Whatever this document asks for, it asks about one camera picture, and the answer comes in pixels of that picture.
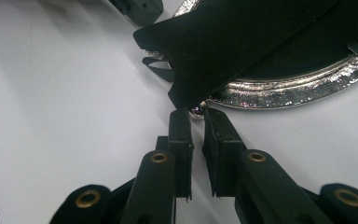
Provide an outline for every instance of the black fabric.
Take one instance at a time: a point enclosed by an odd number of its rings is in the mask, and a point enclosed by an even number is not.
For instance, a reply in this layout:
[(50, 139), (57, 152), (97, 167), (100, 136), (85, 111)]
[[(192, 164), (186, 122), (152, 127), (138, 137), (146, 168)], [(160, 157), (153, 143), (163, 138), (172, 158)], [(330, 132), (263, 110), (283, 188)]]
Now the black fabric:
[(158, 75), (159, 77), (161, 77), (162, 79), (168, 82), (173, 82), (175, 73), (173, 72), (172, 69), (158, 68), (150, 65), (152, 63), (166, 63), (168, 61), (169, 60), (167, 59), (157, 59), (157, 58), (150, 58), (150, 57), (146, 57), (142, 59), (142, 63), (146, 65), (150, 70), (152, 70), (156, 75)]
[(348, 42), (358, 44), (358, 0), (339, 0), (329, 13), (242, 71), (239, 78), (289, 78), (317, 71), (350, 56)]
[(337, 0), (210, 4), (134, 33), (141, 49), (172, 61), (173, 104), (192, 108), (329, 11)]

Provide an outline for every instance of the black plastic arm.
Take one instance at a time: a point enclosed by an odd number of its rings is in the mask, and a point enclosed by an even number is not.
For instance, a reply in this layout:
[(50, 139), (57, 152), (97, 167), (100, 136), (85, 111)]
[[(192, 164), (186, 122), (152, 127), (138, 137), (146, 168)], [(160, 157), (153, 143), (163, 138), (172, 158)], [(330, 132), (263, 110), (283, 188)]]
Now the black plastic arm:
[(109, 0), (109, 2), (140, 26), (153, 24), (164, 10), (162, 0)]
[(236, 198), (241, 223), (358, 223), (358, 189), (331, 184), (317, 195), (301, 188), (268, 153), (246, 149), (219, 110), (206, 110), (202, 151), (213, 193)]
[(158, 138), (133, 180), (112, 192), (98, 185), (75, 190), (50, 223), (174, 223), (175, 199), (191, 197), (193, 147), (188, 111), (173, 111), (169, 135)]

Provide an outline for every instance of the white table surface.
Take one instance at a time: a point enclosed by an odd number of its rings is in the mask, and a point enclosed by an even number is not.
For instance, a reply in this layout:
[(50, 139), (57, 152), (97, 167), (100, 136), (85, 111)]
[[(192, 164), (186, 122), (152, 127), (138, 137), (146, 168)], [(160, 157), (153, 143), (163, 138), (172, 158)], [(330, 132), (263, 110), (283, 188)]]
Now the white table surface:
[[(168, 134), (170, 84), (142, 65), (138, 28), (107, 1), (0, 0), (0, 223), (49, 223), (73, 190), (119, 187)], [(298, 185), (358, 188), (358, 83), (287, 109), (215, 107)], [(193, 201), (177, 201), (177, 223), (239, 223), (233, 199), (211, 196), (203, 121), (192, 129)]]

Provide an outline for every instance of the shiny silver surface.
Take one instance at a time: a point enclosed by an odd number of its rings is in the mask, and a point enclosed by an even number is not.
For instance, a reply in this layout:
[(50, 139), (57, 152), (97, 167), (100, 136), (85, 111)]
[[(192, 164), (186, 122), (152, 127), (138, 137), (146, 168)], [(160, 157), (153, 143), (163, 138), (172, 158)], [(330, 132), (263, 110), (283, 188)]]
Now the shiny silver surface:
[[(186, 0), (173, 16), (194, 10), (199, 2), (200, 0)], [(301, 77), (263, 81), (237, 78), (208, 101), (246, 109), (281, 108), (322, 99), (357, 81), (358, 57), (353, 55)]]
[(190, 110), (190, 116), (193, 119), (203, 119), (205, 115), (207, 104), (205, 101)]

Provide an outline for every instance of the brass grommet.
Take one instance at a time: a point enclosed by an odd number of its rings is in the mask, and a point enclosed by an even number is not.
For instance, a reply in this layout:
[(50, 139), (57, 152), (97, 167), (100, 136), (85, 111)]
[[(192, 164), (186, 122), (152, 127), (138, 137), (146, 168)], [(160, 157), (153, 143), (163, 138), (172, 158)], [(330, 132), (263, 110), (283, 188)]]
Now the brass grommet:
[(261, 154), (261, 153), (258, 153), (258, 152), (252, 152), (248, 155), (248, 158), (251, 160), (251, 161), (265, 161), (266, 160), (266, 157)]
[(161, 163), (161, 162), (165, 162), (168, 160), (168, 157), (167, 155), (163, 154), (163, 153), (157, 153), (157, 154), (154, 154), (150, 160), (152, 162), (155, 162), (155, 163)]
[(334, 195), (349, 206), (358, 207), (358, 195), (348, 189), (336, 189)]
[[(93, 196), (94, 198), (90, 201), (86, 201), (85, 198), (89, 195)], [(100, 199), (101, 194), (98, 190), (88, 189), (77, 197), (75, 204), (79, 208), (88, 208), (96, 204), (98, 201), (100, 201)]]

